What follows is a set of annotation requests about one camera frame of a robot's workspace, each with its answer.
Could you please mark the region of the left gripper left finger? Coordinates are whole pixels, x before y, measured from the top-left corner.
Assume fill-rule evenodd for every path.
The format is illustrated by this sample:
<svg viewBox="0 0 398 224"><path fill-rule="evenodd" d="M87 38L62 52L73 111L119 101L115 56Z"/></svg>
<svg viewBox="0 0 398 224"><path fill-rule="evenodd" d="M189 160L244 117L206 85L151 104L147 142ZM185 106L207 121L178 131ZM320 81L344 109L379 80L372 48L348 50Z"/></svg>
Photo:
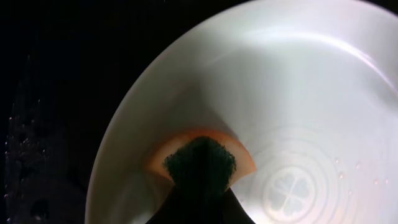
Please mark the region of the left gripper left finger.
<svg viewBox="0 0 398 224"><path fill-rule="evenodd" d="M179 190L173 187L161 207L146 224L184 224L186 220L184 202Z"/></svg>

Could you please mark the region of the light blue plate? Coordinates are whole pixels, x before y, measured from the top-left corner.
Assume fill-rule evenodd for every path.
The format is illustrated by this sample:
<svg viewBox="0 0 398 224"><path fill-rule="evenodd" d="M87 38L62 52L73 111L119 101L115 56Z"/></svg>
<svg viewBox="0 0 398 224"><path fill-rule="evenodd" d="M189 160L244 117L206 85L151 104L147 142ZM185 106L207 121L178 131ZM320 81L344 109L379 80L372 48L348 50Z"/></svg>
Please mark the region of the light blue plate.
<svg viewBox="0 0 398 224"><path fill-rule="evenodd" d="M145 223L169 188L142 166L196 127L239 139L232 190L255 223L397 222L397 17L363 1L251 1L140 75L99 147L87 223Z"/></svg>

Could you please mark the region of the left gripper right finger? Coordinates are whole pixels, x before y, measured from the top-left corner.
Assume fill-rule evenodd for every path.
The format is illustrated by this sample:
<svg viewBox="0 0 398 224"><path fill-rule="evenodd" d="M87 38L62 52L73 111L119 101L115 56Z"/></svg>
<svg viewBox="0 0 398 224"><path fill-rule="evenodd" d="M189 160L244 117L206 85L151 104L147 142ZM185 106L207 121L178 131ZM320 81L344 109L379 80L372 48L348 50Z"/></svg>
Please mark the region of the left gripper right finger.
<svg viewBox="0 0 398 224"><path fill-rule="evenodd" d="M223 224L254 224L253 220L245 212L239 200L231 189L228 189L222 200Z"/></svg>

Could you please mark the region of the black round tray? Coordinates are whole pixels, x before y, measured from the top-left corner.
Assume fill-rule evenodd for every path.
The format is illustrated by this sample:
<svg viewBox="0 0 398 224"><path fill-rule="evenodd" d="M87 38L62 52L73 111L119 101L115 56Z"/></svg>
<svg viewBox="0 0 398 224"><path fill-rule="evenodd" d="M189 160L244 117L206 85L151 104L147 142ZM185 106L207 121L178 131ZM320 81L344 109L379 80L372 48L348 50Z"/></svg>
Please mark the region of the black round tray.
<svg viewBox="0 0 398 224"><path fill-rule="evenodd" d="M2 221L87 223L95 159L133 84L181 36L248 2L2 1ZM173 183L149 172L146 162L178 133L158 143L142 166L167 184L167 196ZM226 191L179 192L185 223L222 223Z"/></svg>

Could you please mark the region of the yellow green sponge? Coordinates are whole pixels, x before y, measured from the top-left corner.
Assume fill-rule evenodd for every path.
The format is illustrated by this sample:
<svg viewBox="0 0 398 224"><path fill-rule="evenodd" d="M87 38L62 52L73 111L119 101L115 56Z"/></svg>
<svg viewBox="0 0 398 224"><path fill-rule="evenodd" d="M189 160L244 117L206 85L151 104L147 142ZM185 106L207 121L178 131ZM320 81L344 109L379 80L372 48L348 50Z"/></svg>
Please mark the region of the yellow green sponge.
<svg viewBox="0 0 398 224"><path fill-rule="evenodd" d="M148 158L146 169L179 189L203 187L208 194L222 194L255 172L256 165L244 145L229 134L193 129L161 143Z"/></svg>

